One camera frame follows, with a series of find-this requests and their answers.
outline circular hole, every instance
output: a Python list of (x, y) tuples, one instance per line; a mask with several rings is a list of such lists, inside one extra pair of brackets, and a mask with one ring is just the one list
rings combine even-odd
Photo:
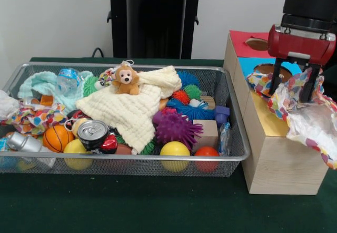
[[(274, 65), (271, 63), (264, 63), (264, 64), (259, 64), (254, 68), (254, 72), (261, 72), (263, 74), (269, 74), (274, 72)], [(281, 67), (280, 74), (282, 74), (282, 83), (287, 82), (293, 75), (291, 72), (284, 68)]]
[(260, 38), (250, 38), (246, 41), (246, 44), (257, 51), (266, 51), (268, 49), (268, 41)]

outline purple spiky ball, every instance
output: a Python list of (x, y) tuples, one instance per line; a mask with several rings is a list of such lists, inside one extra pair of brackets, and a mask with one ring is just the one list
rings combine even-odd
[(203, 126), (202, 124), (193, 124), (186, 118), (178, 113), (163, 114), (158, 112), (153, 118), (154, 124), (157, 124), (154, 133), (157, 142), (162, 144), (172, 141), (182, 142), (189, 150), (192, 150), (191, 145), (196, 143), (194, 137), (200, 137), (198, 134), (203, 133)]

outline black cable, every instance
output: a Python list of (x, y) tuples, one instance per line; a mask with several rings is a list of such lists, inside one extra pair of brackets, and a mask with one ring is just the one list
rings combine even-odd
[(101, 57), (104, 57), (103, 51), (99, 47), (95, 48), (95, 50), (94, 50), (93, 54), (91, 55), (91, 57), (95, 57), (95, 54), (96, 54), (97, 51), (100, 52)]

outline wire mesh basket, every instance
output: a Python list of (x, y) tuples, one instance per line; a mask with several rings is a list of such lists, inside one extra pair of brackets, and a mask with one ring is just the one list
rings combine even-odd
[[(11, 97), (17, 98), (20, 85), (35, 73), (51, 71), (57, 74), (63, 67), (72, 67), (78, 71), (89, 70), (94, 75), (100, 75), (106, 69), (116, 65), (26, 63), (16, 69), (3, 90)], [(151, 71), (161, 69), (163, 66), (134, 65), (133, 68), (137, 71)], [(0, 152), (0, 172), (229, 177), (240, 161), (245, 160), (250, 154), (246, 130), (230, 75), (219, 67), (175, 66), (175, 68), (177, 71), (188, 71), (194, 74), (200, 81), (203, 94), (214, 97), (216, 105), (230, 108), (231, 139), (228, 157), (160, 156), (161, 147), (156, 147), (152, 155), (147, 156)], [(10, 125), (1, 126), (0, 137), (14, 130)], [(185, 168), (182, 171), (173, 172), (167, 170), (163, 165), (170, 169)]]

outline mint green cloth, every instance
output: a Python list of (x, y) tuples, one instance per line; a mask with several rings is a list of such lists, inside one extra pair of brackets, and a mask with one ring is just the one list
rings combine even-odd
[(20, 99), (33, 97), (33, 90), (43, 95), (52, 95), (54, 97), (54, 103), (65, 105), (64, 113), (68, 114), (76, 109), (75, 102), (84, 97), (83, 87), (85, 81), (89, 77), (93, 77), (93, 73), (90, 71), (80, 72), (79, 75), (84, 80), (80, 83), (75, 96), (66, 97), (64, 95), (57, 94), (55, 91), (57, 75), (50, 71), (39, 72), (27, 78), (26, 81), (20, 86), (17, 96)]

